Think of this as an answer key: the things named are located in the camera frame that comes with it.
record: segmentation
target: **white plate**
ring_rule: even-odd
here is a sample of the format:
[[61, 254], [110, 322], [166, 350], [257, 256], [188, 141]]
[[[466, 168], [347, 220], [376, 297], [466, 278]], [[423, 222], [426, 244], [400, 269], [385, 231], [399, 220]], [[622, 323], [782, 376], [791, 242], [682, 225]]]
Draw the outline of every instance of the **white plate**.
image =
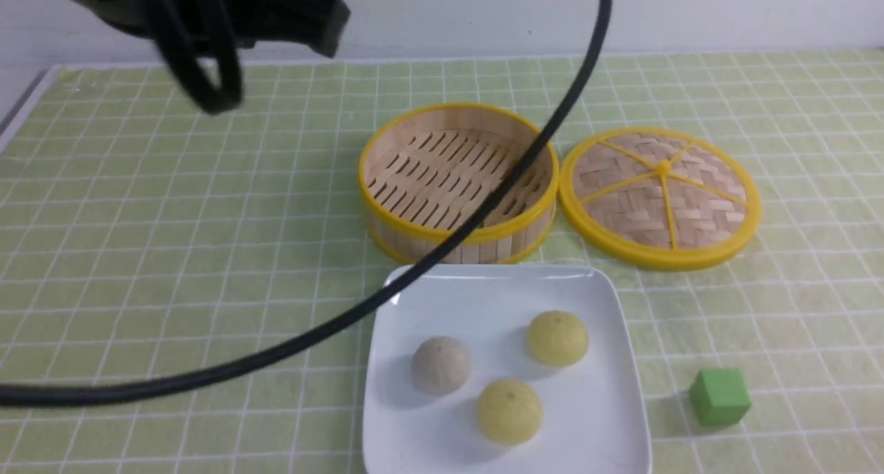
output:
[[[396, 270], [387, 280], [404, 272]], [[584, 320], [590, 350], [564, 370], [528, 354], [525, 332], [546, 310]], [[457, 392], [431, 398], [411, 381], [411, 355], [430, 336], [473, 353]], [[502, 377], [534, 387], [544, 423], [502, 448], [476, 420], [483, 387]], [[599, 270], [552, 265], [440, 265], [380, 308], [365, 386], [363, 455], [369, 474], [647, 474], [651, 437], [615, 288]]]

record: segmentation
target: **woven bamboo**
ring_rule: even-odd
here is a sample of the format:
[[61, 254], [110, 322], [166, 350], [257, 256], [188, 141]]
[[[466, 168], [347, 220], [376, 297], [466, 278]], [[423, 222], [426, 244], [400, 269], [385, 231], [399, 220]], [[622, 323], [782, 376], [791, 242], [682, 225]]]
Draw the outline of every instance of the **woven bamboo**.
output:
[[739, 163], [663, 129], [599, 134], [566, 159], [566, 216], [598, 247], [653, 269], [723, 262], [749, 241], [760, 197]]
[[[390, 122], [360, 162], [372, 237], [402, 263], [425, 256], [476, 210], [536, 136], [530, 122], [473, 104], [429, 106]], [[527, 256], [552, 222], [557, 182], [549, 149], [445, 262]]]

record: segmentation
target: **green cube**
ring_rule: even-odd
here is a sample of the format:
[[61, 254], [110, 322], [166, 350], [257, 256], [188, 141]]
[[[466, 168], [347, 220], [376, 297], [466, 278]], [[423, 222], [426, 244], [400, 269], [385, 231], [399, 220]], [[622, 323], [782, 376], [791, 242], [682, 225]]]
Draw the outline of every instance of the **green cube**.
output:
[[752, 406], [739, 369], [701, 370], [689, 394], [697, 421], [704, 427], [737, 424]]

